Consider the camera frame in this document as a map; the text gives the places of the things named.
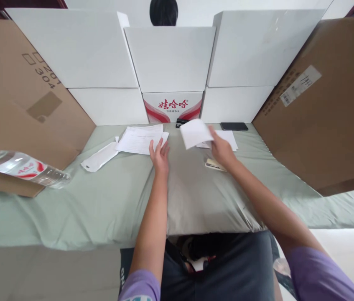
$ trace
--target purple sleeve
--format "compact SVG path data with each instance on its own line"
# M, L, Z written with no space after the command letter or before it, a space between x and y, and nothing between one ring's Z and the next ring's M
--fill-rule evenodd
M160 283L148 270L137 270L128 276L118 301L160 301Z
M287 257L300 301L354 300L354 284L326 254L297 247Z

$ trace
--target water bottle label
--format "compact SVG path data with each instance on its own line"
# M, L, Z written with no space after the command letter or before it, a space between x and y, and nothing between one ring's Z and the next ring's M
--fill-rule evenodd
M24 180L31 180L41 174L46 168L46 164L31 158L26 164L22 165L16 171L10 171L8 174Z

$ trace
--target brown cardboard box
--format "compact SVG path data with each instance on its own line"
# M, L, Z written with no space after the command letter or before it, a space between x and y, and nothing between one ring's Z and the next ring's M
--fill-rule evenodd
M319 79L302 76L310 65ZM290 102L292 87L308 88ZM276 159L320 194L354 190L354 18L318 24L253 124Z
M0 20L0 149L64 169L94 128L15 23ZM42 189L0 173L0 191L35 196Z

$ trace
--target left hand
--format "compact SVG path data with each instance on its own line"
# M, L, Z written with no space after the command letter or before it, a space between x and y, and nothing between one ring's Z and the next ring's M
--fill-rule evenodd
M156 146L156 150L153 149L153 140L151 140L149 145L150 158L152 159L153 166L155 167L155 173L157 175L168 176L168 151L170 147L168 146L168 141L165 142L163 147L163 138L160 139L159 144Z

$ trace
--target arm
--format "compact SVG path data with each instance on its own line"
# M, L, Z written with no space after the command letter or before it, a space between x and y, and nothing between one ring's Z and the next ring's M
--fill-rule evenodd
M160 139L155 151L153 140L150 143L149 151L155 167L155 179L140 224L130 269L130 275L136 270L148 270L160 284L167 235L167 177L170 150L168 142L161 147L162 142L163 139Z
M241 185L262 221L276 237L284 254L287 256L293 248L299 246L310 247L327 254L308 227L295 213L288 209L283 202L237 160L230 144L221 139L213 127L210 127L210 132L214 139L212 142L214 158Z

